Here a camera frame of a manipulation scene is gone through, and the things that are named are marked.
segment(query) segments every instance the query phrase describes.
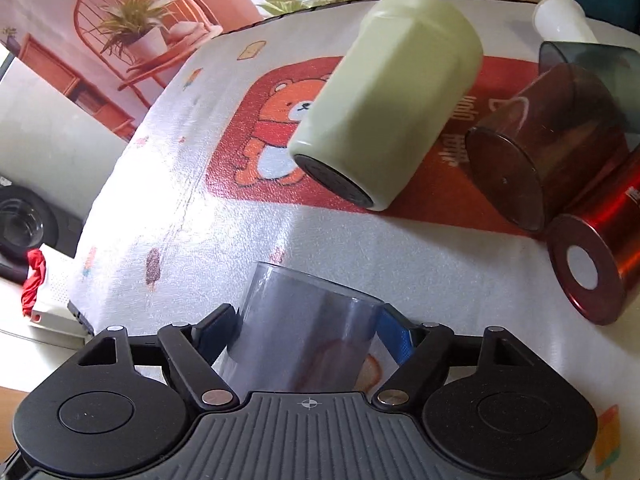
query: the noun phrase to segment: ribbed surface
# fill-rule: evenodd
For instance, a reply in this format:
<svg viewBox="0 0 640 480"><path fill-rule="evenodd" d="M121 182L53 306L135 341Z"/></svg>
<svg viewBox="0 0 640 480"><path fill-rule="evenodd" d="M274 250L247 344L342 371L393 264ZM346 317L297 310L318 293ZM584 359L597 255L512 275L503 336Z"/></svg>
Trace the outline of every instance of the ribbed surface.
<svg viewBox="0 0 640 480"><path fill-rule="evenodd" d="M308 408L309 399L317 402ZM188 443L136 480L453 479L413 421L377 412L361 394L254 394L207 415Z"/></svg>

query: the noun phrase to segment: metal rivet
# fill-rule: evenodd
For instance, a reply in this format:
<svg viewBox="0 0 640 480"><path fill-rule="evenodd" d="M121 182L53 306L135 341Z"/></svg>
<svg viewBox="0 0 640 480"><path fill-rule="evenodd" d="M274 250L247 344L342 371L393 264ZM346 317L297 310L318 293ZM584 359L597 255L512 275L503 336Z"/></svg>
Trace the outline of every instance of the metal rivet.
<svg viewBox="0 0 640 480"><path fill-rule="evenodd" d="M211 406L223 406L234 400L234 394L226 390L209 390L202 394L202 402Z"/></svg>
<svg viewBox="0 0 640 480"><path fill-rule="evenodd" d="M399 406L409 400L409 395L402 390L384 390L378 394L378 400L387 406Z"/></svg>

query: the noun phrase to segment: white cylinder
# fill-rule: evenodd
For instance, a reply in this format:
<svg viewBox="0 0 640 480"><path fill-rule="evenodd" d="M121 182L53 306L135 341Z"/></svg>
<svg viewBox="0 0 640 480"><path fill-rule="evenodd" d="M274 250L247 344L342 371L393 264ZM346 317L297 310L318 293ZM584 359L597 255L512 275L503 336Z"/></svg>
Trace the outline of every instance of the white cylinder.
<svg viewBox="0 0 640 480"><path fill-rule="evenodd" d="M584 10L575 0L540 0L532 20L534 28L545 41L598 43Z"/></svg>
<svg viewBox="0 0 640 480"><path fill-rule="evenodd" d="M445 0L380 0L289 141L313 179L386 209L471 88L482 63L472 25Z"/></svg>

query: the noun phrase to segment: cup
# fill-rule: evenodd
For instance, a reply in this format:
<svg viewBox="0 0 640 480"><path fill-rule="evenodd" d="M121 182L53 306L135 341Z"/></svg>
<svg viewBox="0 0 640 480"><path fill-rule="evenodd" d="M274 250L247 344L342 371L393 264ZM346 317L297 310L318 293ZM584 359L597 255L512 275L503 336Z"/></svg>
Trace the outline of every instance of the cup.
<svg viewBox="0 0 640 480"><path fill-rule="evenodd" d="M541 232L628 154L623 120L597 76L558 64L468 131L472 179L507 220Z"/></svg>
<svg viewBox="0 0 640 480"><path fill-rule="evenodd" d="M259 262L220 375L241 399L253 391L350 391L382 307L352 288Z"/></svg>
<svg viewBox="0 0 640 480"><path fill-rule="evenodd" d="M472 25L445 0L380 0L288 148L312 179L386 209L409 183L482 64Z"/></svg>
<svg viewBox="0 0 640 480"><path fill-rule="evenodd" d="M613 323L640 292L640 150L551 222L558 282L589 321Z"/></svg>
<svg viewBox="0 0 640 480"><path fill-rule="evenodd" d="M539 72L558 63L573 63L597 75L625 115L625 131L640 134L640 54L622 46L545 41L540 46Z"/></svg>

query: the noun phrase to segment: cartoon bear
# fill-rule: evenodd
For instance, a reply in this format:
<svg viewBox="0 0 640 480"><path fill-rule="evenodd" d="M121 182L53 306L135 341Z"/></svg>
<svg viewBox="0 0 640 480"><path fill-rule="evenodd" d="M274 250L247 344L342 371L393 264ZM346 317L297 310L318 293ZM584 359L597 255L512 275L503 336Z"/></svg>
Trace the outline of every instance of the cartoon bear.
<svg viewBox="0 0 640 480"><path fill-rule="evenodd" d="M248 161L236 171L237 184L251 186L260 180L274 180L288 186L305 176L289 156L287 143L328 78L295 82L287 79L271 88L252 136L242 150Z"/></svg>

